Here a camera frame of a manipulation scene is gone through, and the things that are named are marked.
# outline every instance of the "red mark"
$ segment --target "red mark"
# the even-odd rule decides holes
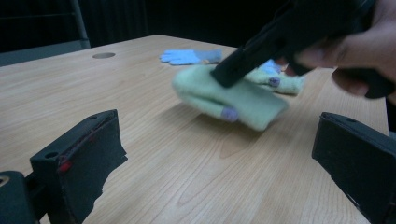
[[[62,165],[59,167],[58,171],[60,173],[66,173],[70,167],[72,167],[72,162],[71,161],[65,161],[64,163],[62,163]]]

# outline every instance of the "wood grain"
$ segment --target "wood grain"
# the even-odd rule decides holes
[[[183,105],[165,49],[232,48],[154,35],[0,68],[0,170],[29,158],[91,114],[118,109],[129,160],[85,223],[368,223],[311,159],[323,111],[388,133],[384,100],[340,91],[331,69],[306,76],[263,133]],[[107,59],[92,55],[114,52]]]

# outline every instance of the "hand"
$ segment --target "hand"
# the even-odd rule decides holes
[[[296,55],[297,62],[308,67],[335,67],[332,74],[342,89],[364,95],[368,86],[351,79],[343,68],[374,68],[396,83],[396,1],[376,0],[369,30],[336,40],[323,40]],[[396,93],[389,100],[396,105]]]

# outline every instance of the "green rag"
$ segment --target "green rag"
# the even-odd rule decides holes
[[[244,79],[231,88],[223,88],[210,75],[214,68],[215,65],[194,65],[176,74],[172,86],[177,96],[217,119],[225,119],[224,111],[232,108],[239,121],[256,131],[264,131],[288,107],[285,100]]]
[[[261,69],[254,69],[245,79],[267,90],[293,95],[300,93],[305,83],[305,77],[289,77],[284,73],[268,74]]]

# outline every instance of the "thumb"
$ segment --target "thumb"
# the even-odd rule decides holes
[[[373,30],[323,40],[296,55],[296,61],[309,67],[376,67],[383,57],[381,41]]]

